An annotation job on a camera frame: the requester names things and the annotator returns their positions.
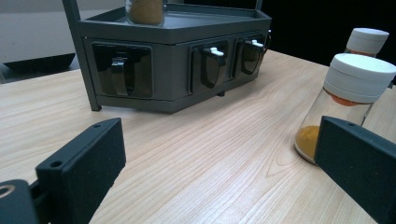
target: jar lid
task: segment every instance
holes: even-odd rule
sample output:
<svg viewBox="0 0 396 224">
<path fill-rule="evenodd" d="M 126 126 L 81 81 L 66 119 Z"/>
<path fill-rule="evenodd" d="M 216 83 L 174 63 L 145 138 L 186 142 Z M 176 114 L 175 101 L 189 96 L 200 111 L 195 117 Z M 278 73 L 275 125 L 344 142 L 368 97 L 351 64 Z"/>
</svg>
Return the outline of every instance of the jar lid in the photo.
<svg viewBox="0 0 396 224">
<path fill-rule="evenodd" d="M 396 66 L 385 61 L 341 53 L 333 57 L 324 88 L 357 103 L 373 103 L 396 76 Z"/>
<path fill-rule="evenodd" d="M 387 41 L 388 32 L 370 28 L 353 29 L 347 43 L 346 48 L 358 52 L 377 54 Z"/>
</svg>

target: spice jar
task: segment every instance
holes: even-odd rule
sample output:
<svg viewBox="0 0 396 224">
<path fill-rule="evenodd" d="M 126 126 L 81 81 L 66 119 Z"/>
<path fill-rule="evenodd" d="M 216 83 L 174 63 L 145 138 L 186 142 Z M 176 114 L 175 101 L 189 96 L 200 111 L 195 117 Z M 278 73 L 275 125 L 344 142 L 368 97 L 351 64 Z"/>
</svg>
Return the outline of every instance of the spice jar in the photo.
<svg viewBox="0 0 396 224">
<path fill-rule="evenodd" d="M 395 75 L 396 66 L 391 63 L 358 54 L 335 55 L 322 90 L 295 135 L 296 150 L 315 163 L 322 116 L 362 125 L 370 105 L 381 96 Z"/>
<path fill-rule="evenodd" d="M 389 36 L 388 32 L 370 28 L 355 28 L 346 43 L 344 53 L 376 57 Z"/>
<path fill-rule="evenodd" d="M 126 0 L 126 19 L 131 24 L 163 25 L 163 0 Z"/>
</svg>

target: light wood tabletop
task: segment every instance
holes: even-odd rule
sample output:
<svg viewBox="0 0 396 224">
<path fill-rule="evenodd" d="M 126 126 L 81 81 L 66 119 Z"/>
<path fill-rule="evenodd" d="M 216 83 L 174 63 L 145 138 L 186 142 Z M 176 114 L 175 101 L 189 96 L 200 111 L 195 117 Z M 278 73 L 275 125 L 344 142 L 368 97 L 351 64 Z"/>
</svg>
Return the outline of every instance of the light wood tabletop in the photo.
<svg viewBox="0 0 396 224">
<path fill-rule="evenodd" d="M 0 182 L 96 122 L 121 118 L 127 163 L 92 223 L 375 223 L 293 136 L 327 66 L 269 50 L 259 77 L 175 114 L 92 112 L 79 70 L 0 85 Z M 395 142 L 396 92 L 365 127 Z"/>
</svg>

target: black wall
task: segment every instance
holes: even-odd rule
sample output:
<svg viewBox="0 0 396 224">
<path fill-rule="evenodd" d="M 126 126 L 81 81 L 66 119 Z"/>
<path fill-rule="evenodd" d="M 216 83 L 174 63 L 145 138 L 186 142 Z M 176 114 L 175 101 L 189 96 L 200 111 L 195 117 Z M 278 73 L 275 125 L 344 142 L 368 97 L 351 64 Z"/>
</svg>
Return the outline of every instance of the black wall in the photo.
<svg viewBox="0 0 396 224">
<path fill-rule="evenodd" d="M 377 58 L 396 64 L 396 8 L 392 0 L 262 0 L 262 11 L 273 18 L 270 49 L 329 65 L 344 51 L 353 28 L 389 32 Z M 185 3 L 254 8 L 256 1 L 186 0 Z"/>
</svg>

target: spice rack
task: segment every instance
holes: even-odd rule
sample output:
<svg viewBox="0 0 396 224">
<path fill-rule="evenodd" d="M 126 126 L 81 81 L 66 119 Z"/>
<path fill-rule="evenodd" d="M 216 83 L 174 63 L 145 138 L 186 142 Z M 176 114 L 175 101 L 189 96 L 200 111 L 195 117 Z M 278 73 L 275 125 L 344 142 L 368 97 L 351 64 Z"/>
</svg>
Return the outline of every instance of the spice rack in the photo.
<svg viewBox="0 0 396 224">
<path fill-rule="evenodd" d="M 63 0 L 91 108 L 174 113 L 257 77 L 271 18 L 258 9 L 165 4 L 163 26 L 124 7 L 82 20 Z"/>
</svg>

